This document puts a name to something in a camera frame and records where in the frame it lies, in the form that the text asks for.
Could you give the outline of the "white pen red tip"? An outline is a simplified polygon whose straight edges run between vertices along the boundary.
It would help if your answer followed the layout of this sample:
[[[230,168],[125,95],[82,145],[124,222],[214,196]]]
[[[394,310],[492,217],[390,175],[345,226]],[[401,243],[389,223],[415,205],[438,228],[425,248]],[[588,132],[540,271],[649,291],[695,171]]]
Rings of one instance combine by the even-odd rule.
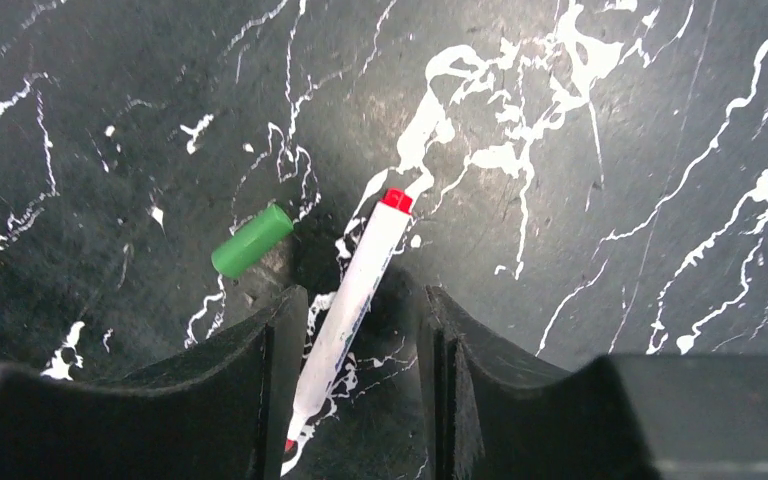
[[[337,400],[348,397],[357,387],[357,359],[352,344],[411,223],[413,203],[406,191],[387,189],[367,219],[337,290],[309,307],[311,318],[320,312],[325,317],[303,357],[286,434],[282,479],[298,465],[321,419],[333,417]]]

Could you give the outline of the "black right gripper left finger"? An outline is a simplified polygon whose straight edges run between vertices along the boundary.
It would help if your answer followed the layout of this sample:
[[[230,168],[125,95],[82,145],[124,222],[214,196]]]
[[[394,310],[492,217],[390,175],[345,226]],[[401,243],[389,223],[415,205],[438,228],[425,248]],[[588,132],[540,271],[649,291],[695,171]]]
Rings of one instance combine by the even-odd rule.
[[[0,479],[277,479],[305,343],[306,290],[120,379],[0,362]]]

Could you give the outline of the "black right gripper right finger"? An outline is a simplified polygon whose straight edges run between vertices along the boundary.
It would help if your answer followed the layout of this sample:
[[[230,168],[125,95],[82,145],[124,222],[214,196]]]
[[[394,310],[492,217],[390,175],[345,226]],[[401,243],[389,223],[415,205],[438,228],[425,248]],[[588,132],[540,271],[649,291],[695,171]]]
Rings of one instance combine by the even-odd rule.
[[[418,296],[432,479],[768,479],[768,356],[602,355],[568,372]]]

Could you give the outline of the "green pen cap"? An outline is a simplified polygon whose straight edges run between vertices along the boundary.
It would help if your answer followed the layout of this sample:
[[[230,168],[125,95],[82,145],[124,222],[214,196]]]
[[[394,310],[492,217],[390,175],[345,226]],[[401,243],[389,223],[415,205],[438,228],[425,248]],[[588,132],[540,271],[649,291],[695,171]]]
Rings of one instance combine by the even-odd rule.
[[[280,206],[270,205],[212,252],[212,265],[219,274],[238,278],[293,229],[294,223],[288,214]]]

